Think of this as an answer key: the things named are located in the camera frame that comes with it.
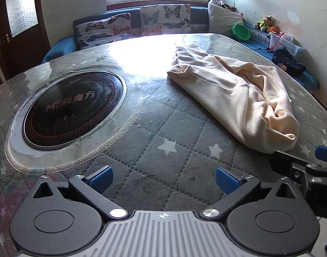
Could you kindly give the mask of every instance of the brown wooden door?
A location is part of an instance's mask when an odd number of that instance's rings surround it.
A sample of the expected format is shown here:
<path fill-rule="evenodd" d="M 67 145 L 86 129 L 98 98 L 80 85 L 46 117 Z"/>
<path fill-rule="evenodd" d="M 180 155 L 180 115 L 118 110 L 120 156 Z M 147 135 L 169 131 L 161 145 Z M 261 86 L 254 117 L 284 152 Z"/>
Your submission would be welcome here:
<path fill-rule="evenodd" d="M 6 79 L 40 64 L 48 50 L 40 0 L 0 0 L 0 55 Z"/>

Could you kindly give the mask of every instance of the cream sweater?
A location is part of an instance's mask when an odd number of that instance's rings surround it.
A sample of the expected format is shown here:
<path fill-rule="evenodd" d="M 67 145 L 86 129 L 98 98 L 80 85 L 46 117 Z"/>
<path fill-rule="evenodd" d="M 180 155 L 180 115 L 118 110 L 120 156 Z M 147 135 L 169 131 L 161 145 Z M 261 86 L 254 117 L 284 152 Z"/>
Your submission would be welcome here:
<path fill-rule="evenodd" d="M 299 124 L 274 66 L 177 46 L 169 77 L 245 146 L 263 153 L 294 147 Z"/>

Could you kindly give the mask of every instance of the screw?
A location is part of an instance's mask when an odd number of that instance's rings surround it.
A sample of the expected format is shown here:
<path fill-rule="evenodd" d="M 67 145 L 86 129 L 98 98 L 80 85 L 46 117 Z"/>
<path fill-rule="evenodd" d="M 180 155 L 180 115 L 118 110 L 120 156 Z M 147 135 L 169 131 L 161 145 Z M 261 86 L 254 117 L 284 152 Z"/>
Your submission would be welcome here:
<path fill-rule="evenodd" d="M 219 211 L 215 209 L 206 209 L 202 212 L 205 217 L 217 217 L 219 216 Z"/>
<path fill-rule="evenodd" d="M 112 217 L 123 217 L 123 216 L 126 216 L 126 210 L 124 209 L 113 209 L 110 211 L 110 215 Z"/>
<path fill-rule="evenodd" d="M 300 177 L 300 172 L 299 171 L 295 171 L 294 172 L 294 178 L 295 179 L 299 179 L 299 177 Z"/>
<path fill-rule="evenodd" d="M 321 183 L 322 182 L 322 179 L 321 178 L 317 178 L 317 177 L 312 177 L 311 178 L 311 182 L 313 182 L 313 183 Z"/>

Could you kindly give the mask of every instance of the gray quilted tablecloth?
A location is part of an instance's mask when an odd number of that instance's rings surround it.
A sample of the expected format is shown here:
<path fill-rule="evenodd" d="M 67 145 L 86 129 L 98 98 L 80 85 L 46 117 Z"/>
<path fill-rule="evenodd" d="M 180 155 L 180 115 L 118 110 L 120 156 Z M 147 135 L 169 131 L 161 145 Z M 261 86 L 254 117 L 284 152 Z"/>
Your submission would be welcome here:
<path fill-rule="evenodd" d="M 22 73 L 0 86 L 0 257 L 16 250 L 9 223 L 38 175 L 18 173 L 6 160 L 5 138 L 24 100 L 40 85 L 68 71 L 101 68 L 135 74 L 144 104 L 125 135 L 91 161 L 53 173 L 54 181 L 90 174 L 104 165 L 114 182 L 103 195 L 126 208 L 200 211 L 220 200 L 218 166 L 239 175 L 250 173 L 265 181 L 279 176 L 268 166 L 268 155 L 239 143 L 210 114 L 166 77 L 175 44 L 197 44 L 205 51 L 273 65 L 255 52 L 221 35 L 190 34 L 142 37 L 106 44 L 60 57 Z M 300 136 L 291 154 L 312 162 L 318 145 L 327 146 L 327 112 L 283 71 L 281 79 L 300 123 Z"/>

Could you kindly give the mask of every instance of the butterfly print cushion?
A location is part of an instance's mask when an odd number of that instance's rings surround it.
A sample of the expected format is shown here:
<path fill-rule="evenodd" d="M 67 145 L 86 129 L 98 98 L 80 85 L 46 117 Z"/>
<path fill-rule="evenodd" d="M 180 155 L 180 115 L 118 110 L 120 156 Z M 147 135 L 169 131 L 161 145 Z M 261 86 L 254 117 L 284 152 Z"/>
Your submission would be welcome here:
<path fill-rule="evenodd" d="M 186 34 L 190 29 L 190 5 L 152 5 L 140 8 L 142 36 Z"/>
<path fill-rule="evenodd" d="M 80 50 L 132 38 L 130 13 L 79 24 L 75 34 Z"/>

